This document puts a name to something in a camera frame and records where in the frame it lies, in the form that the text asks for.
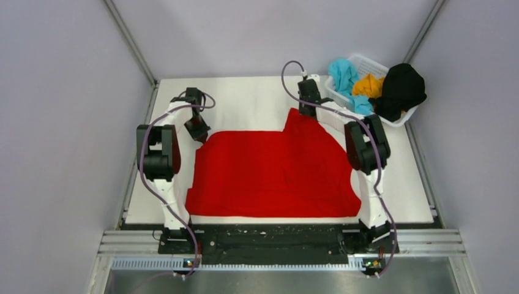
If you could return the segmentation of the red t shirt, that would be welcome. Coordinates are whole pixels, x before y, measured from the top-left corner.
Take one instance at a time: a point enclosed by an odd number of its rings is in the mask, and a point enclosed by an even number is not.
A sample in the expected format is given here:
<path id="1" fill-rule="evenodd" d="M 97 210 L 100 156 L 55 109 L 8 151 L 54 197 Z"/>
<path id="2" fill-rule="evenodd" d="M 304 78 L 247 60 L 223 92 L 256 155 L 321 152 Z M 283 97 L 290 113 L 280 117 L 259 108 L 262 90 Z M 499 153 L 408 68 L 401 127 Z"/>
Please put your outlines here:
<path id="1" fill-rule="evenodd" d="M 354 217 L 361 207 L 344 147 L 291 109 L 282 130 L 226 130 L 196 151 L 185 206 L 213 217 Z"/>

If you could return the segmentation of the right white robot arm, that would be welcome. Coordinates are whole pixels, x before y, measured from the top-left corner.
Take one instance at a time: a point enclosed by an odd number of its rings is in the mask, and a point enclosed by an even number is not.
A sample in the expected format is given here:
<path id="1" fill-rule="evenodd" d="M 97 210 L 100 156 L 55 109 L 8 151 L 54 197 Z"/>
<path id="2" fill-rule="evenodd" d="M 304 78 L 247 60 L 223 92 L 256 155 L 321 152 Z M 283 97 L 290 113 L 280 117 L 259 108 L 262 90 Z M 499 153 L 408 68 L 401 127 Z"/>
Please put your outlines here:
<path id="1" fill-rule="evenodd" d="M 325 123 L 345 136 L 348 162 L 359 183 L 360 232 L 344 248 L 393 255 L 397 249 L 395 221 L 383 199 L 383 176 L 391 155 L 389 141 L 377 115 L 362 116 L 323 98 L 316 80 L 306 72 L 298 82 L 299 110 Z"/>

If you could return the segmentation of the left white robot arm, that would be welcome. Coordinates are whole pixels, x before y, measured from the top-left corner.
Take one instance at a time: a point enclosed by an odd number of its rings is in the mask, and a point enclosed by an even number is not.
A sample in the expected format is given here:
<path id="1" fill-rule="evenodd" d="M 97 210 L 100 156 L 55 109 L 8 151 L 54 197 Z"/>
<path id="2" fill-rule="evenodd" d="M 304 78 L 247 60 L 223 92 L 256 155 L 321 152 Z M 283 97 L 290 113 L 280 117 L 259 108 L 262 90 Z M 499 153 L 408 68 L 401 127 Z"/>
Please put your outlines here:
<path id="1" fill-rule="evenodd" d="M 186 134 L 194 142 L 205 143 L 211 128 L 201 114 L 215 105 L 209 94 L 188 87 L 170 100 L 164 113 L 136 129 L 140 180 L 160 202 L 165 215 L 165 235 L 173 238 L 173 246 L 182 253 L 194 250 L 196 236 L 184 201 L 179 199 L 182 186 L 175 177 L 182 171 L 182 154 L 194 153 L 195 149 L 182 147 L 180 136 Z"/>

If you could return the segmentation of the teal t shirt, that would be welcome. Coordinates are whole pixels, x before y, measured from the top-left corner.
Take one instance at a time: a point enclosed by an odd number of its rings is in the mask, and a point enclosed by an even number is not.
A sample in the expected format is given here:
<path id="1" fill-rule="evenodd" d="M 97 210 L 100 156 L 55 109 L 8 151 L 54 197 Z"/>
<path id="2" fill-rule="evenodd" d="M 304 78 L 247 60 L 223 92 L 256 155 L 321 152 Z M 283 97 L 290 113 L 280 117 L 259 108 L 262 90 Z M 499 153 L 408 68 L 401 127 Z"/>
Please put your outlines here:
<path id="1" fill-rule="evenodd" d="M 368 116 L 373 113 L 373 106 L 366 95 L 354 95 L 353 87 L 360 80 L 354 64 L 346 58 L 338 58 L 328 66 L 328 74 L 334 80 L 334 91 L 346 98 L 346 107 L 352 112 Z"/>

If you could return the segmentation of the orange t shirt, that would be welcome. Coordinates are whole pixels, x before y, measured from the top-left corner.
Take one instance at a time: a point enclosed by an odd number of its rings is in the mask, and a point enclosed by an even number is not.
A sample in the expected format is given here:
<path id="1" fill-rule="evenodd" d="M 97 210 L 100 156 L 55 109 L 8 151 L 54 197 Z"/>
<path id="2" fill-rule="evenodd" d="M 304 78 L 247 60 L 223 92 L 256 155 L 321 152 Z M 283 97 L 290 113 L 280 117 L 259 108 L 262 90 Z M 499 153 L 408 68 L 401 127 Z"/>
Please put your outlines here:
<path id="1" fill-rule="evenodd" d="M 355 82 L 352 95 L 377 99 L 382 96 L 384 79 L 385 77 L 376 78 L 368 73 L 363 79 Z"/>

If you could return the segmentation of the white plastic laundry basket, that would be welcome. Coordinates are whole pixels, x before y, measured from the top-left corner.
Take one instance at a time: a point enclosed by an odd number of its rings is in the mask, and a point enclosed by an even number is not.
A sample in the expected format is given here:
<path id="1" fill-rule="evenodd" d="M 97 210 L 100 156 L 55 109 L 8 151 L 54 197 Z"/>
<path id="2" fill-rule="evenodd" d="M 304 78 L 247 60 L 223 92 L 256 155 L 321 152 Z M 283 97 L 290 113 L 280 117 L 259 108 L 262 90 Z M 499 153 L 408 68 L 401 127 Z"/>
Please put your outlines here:
<path id="1" fill-rule="evenodd" d="M 351 55 L 332 61 L 327 73 L 324 87 L 332 100 L 359 115 L 378 115 L 391 127 L 403 126 L 427 99 L 424 78 L 408 63 L 386 67 Z"/>

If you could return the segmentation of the black t shirt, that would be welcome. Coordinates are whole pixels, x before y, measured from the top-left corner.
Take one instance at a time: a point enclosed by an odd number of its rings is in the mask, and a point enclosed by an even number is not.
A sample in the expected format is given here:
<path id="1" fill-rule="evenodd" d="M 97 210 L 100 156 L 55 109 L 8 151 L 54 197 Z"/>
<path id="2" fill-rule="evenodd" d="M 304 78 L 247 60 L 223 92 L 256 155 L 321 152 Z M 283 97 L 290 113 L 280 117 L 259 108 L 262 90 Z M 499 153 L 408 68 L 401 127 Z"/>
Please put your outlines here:
<path id="1" fill-rule="evenodd" d="M 393 66 L 384 78 L 381 95 L 369 98 L 373 111 L 378 116 L 395 122 L 402 113 L 420 105 L 427 99 L 425 80 L 408 64 Z"/>

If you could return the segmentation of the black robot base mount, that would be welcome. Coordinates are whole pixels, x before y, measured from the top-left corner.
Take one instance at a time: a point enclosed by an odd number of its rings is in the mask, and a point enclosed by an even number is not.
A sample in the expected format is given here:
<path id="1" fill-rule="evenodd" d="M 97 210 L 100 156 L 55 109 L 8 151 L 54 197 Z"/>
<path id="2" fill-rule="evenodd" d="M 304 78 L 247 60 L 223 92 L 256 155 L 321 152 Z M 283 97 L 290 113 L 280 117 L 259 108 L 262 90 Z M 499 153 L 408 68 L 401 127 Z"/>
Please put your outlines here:
<path id="1" fill-rule="evenodd" d="M 400 251 L 389 224 L 197 224 L 163 229 L 159 254 L 198 254 L 202 265 L 339 265 L 354 254 Z"/>

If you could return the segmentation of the aluminium frame rail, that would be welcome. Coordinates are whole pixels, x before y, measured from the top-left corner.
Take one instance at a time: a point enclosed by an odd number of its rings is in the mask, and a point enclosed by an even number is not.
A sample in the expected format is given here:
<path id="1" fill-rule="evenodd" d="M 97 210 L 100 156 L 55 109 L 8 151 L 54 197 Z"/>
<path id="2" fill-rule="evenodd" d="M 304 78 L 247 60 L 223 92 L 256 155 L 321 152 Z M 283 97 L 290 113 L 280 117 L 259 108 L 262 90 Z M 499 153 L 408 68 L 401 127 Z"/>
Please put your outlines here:
<path id="1" fill-rule="evenodd" d="M 457 229 L 406 229 L 399 230 L 397 239 L 399 257 L 433 258 L 447 257 L 452 267 L 455 284 L 460 293 L 480 293 L 474 280 L 461 234 Z M 144 270 L 171 269 L 178 265 L 186 254 L 158 253 L 159 241 L 150 231 L 112 230 L 103 233 L 94 270 L 87 293 L 102 293 L 108 281 L 108 273 L 116 259 L 126 258 L 131 268 L 141 262 Z"/>

